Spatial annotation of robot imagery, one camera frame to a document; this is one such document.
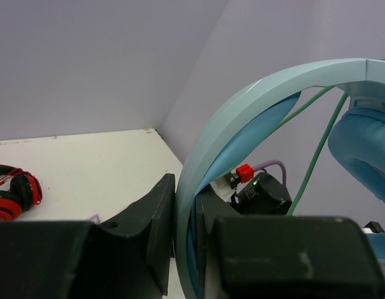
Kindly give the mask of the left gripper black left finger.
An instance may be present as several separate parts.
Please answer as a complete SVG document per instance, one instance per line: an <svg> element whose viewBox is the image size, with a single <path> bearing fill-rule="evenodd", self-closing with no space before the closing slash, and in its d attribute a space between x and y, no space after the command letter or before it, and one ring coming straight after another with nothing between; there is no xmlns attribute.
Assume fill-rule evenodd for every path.
<svg viewBox="0 0 385 299"><path fill-rule="evenodd" d="M0 222L0 298L162 298L175 176L101 224Z"/></svg>

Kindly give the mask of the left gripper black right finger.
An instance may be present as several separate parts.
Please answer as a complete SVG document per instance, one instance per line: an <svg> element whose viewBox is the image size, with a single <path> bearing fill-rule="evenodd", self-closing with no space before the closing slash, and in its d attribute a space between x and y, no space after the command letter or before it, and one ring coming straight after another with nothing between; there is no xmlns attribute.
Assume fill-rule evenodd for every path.
<svg viewBox="0 0 385 299"><path fill-rule="evenodd" d="M200 298L385 298L385 234L344 217L241 215L196 198Z"/></svg>

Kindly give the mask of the light blue headphones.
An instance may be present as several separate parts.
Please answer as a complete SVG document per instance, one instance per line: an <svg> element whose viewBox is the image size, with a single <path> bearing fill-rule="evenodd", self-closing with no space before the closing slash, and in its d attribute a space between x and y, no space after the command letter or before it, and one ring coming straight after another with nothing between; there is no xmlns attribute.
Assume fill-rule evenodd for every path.
<svg viewBox="0 0 385 299"><path fill-rule="evenodd" d="M238 91L209 120L188 154L176 192L174 246L186 298L200 294L195 198L242 162L274 131L296 117L302 91L341 89L346 113L336 109L321 137L355 179L385 203L385 59L335 59L281 70Z"/></svg>

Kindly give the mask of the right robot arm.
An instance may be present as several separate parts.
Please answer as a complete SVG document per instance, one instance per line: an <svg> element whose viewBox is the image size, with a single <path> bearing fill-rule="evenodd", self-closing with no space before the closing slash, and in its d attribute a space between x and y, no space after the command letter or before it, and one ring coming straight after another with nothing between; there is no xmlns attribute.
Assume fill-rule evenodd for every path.
<svg viewBox="0 0 385 299"><path fill-rule="evenodd" d="M229 205L240 214L285 215L292 199L287 188L275 177L260 172L231 196Z"/></svg>

